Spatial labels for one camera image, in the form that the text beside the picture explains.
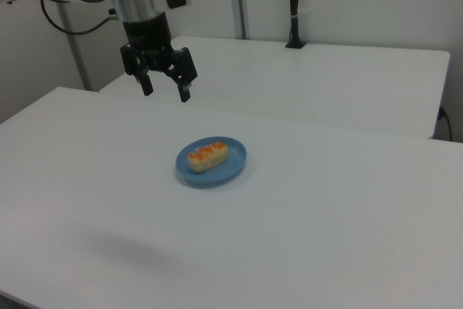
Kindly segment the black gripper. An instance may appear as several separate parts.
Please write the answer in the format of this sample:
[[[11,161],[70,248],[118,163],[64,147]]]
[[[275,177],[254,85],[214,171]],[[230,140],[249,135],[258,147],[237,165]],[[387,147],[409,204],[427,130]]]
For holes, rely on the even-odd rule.
[[[160,14],[142,22],[123,22],[128,43],[120,48],[127,75],[134,76],[143,94],[149,96],[153,86],[149,70],[166,72],[177,84],[182,103],[190,99],[190,87],[197,70],[190,50],[174,50],[166,15]]]

